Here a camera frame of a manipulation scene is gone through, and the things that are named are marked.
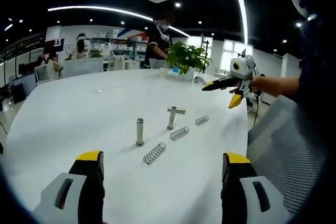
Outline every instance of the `white pot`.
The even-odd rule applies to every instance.
[[[181,78],[183,81],[187,81],[187,82],[192,82],[194,79],[194,73],[195,73],[196,69],[195,68],[189,68],[187,73],[183,73],[181,74]]]

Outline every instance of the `metal pin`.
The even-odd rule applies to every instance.
[[[137,121],[137,127],[136,127],[136,145],[138,147],[143,146],[144,142],[143,142],[143,119],[142,118],[138,118]]]
[[[169,116],[169,124],[167,126],[167,130],[172,130],[174,129],[174,118],[175,118],[175,114],[176,114],[176,107],[172,107],[171,111],[170,111],[170,116]]]
[[[167,111],[172,111],[172,107],[168,107]],[[176,112],[177,112],[177,114],[185,115],[185,109],[176,108]]]

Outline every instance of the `floor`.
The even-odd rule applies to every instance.
[[[0,123],[3,124],[7,132],[11,128],[10,126],[14,120],[14,117],[16,116],[17,112],[19,111],[23,103],[24,101],[16,104],[14,104],[12,101],[7,101],[7,103],[3,104],[4,110],[0,111]],[[256,122],[258,122],[258,119],[266,113],[268,108],[269,108],[268,104],[261,103],[259,105],[259,111]],[[253,127],[255,116],[256,116],[256,106],[253,107],[251,111],[248,113],[247,124],[249,129]],[[6,135],[7,134],[0,125],[0,143],[2,143],[3,145],[6,140]]]

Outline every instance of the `ceiling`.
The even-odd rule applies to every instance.
[[[238,0],[169,0],[159,4],[147,0],[3,0],[0,14],[0,51],[10,44],[44,32],[48,26],[95,24],[121,26],[144,30],[151,23],[135,17],[124,16],[98,10],[59,10],[47,12],[48,8],[68,5],[94,5],[114,7],[140,13],[145,16],[156,16],[164,11],[173,12],[176,16],[174,27],[190,34],[206,36],[214,33],[214,39],[234,39],[244,41],[243,26]],[[294,8],[291,0],[245,0],[248,21],[249,44],[260,50],[283,55],[287,52],[301,57],[300,30],[296,22],[303,18]],[[13,27],[3,31],[10,23]],[[181,35],[173,32],[174,37]]]

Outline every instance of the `metal spring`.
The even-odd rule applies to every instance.
[[[185,134],[189,133],[190,129],[189,127],[184,127],[182,129],[179,129],[178,131],[175,131],[173,133],[170,134],[170,138],[172,140],[176,140],[178,138],[180,138],[181,136],[184,136]]]
[[[202,123],[205,123],[207,121],[209,121],[209,116],[206,115],[202,118],[196,119],[195,123],[196,125],[201,125]]]
[[[150,152],[148,152],[142,159],[145,163],[151,164],[157,157],[159,157],[164,150],[167,148],[165,143],[159,143],[156,147],[153,148]]]

